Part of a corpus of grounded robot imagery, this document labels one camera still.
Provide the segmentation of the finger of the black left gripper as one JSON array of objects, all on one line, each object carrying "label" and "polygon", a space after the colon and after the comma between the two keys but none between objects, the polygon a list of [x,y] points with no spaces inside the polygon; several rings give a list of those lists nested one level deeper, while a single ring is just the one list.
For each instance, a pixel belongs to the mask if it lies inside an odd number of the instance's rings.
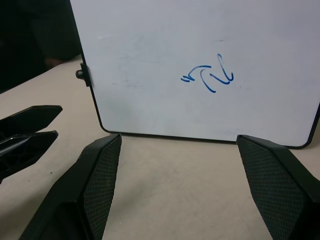
[{"label": "finger of the black left gripper", "polygon": [[34,105],[0,120],[0,136],[36,133],[46,128],[63,110],[60,105]]},{"label": "finger of the black left gripper", "polygon": [[0,180],[35,164],[58,137],[58,132],[46,131],[17,134],[0,142]]}]

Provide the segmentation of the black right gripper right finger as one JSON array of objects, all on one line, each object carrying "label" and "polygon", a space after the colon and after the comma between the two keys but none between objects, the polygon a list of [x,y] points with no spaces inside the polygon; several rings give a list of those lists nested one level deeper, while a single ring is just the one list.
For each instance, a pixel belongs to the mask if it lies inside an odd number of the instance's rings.
[{"label": "black right gripper right finger", "polygon": [[274,240],[320,238],[320,181],[285,146],[238,135],[252,199]]}]

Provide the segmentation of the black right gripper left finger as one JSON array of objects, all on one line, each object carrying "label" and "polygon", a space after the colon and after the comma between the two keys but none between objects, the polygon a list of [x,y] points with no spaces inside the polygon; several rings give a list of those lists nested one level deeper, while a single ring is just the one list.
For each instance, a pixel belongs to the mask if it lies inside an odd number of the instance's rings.
[{"label": "black right gripper left finger", "polygon": [[22,240],[100,240],[114,197],[122,136],[95,140],[53,184]]}]

